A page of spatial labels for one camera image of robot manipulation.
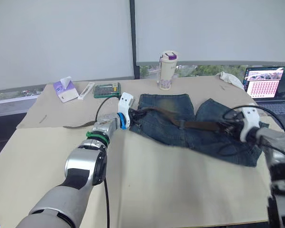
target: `tissue box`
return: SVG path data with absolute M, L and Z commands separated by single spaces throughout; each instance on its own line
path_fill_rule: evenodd
M 63 88 L 62 83 L 60 81 L 55 82 L 53 86 L 54 86 L 57 96 L 63 103 L 73 100 L 79 96 L 73 82 L 69 82 L 66 89 Z

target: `window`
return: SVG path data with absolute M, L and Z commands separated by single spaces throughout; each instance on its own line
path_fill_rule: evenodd
M 224 71 L 233 74 L 242 82 L 247 67 L 249 65 L 178 65 L 173 77 L 210 76 Z M 158 65 L 140 66 L 140 78 L 157 78 L 158 72 Z
M 36 96 L 36 95 L 41 94 L 43 89 L 44 89 L 44 87 L 42 86 L 42 87 L 33 88 L 33 89 L 18 89 L 15 91 L 1 92 L 0 93 L 0 103 L 5 103 L 8 101 L 11 101 L 10 99 L 14 100 L 14 98 L 20 98 L 20 97 L 35 98 L 32 96 Z

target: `belt loop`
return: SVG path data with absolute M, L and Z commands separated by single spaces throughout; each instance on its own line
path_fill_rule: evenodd
M 184 130 L 184 124 L 185 124 L 185 121 L 180 120 L 180 127 L 179 127 L 180 130 Z

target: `laptop keyboard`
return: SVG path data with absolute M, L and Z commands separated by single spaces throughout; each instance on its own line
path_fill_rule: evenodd
M 270 111 L 274 112 L 276 115 L 285 114 L 285 103 L 281 104 L 258 104 L 263 108 L 267 108 Z

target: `laptop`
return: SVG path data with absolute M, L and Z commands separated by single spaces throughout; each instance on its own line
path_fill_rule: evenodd
M 275 113 L 285 125 L 285 67 L 248 67 L 243 85 L 259 106 Z

